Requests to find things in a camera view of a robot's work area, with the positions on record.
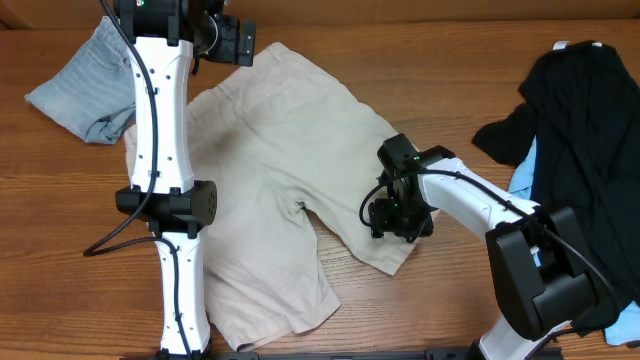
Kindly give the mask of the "beige khaki shorts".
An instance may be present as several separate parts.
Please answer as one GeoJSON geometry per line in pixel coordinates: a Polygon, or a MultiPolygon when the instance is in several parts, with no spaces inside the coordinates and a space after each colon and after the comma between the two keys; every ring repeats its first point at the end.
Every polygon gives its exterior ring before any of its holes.
{"type": "Polygon", "coordinates": [[[218,189],[203,234],[210,320],[236,350],[321,325],[340,305],[318,257],[316,215],[360,261],[394,275],[413,251],[359,220],[394,128],[281,43],[187,108],[195,176],[218,189]]]}

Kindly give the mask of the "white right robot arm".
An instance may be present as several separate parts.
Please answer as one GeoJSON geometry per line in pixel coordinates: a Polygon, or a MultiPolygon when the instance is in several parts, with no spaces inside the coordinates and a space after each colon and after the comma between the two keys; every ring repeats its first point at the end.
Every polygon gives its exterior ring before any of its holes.
{"type": "Polygon", "coordinates": [[[412,243],[432,234],[442,210],[486,245],[501,316],[469,347],[427,350],[428,359],[560,359],[552,341],[602,303],[605,284],[589,261],[573,211],[545,209],[470,171],[442,146],[418,151],[395,135],[377,151],[383,170],[359,210],[374,238],[412,243]]]}

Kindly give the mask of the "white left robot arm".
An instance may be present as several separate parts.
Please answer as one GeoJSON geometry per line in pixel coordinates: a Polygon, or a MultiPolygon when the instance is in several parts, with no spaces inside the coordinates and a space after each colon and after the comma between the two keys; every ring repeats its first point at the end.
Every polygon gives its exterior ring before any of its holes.
{"type": "Polygon", "coordinates": [[[207,359],[201,238],[216,215],[217,189],[189,158],[187,83],[200,60],[250,67],[256,26],[224,14],[224,2],[118,1],[116,16],[135,94],[135,160],[119,211],[145,222],[161,265],[163,330],[158,359],[207,359]]]}

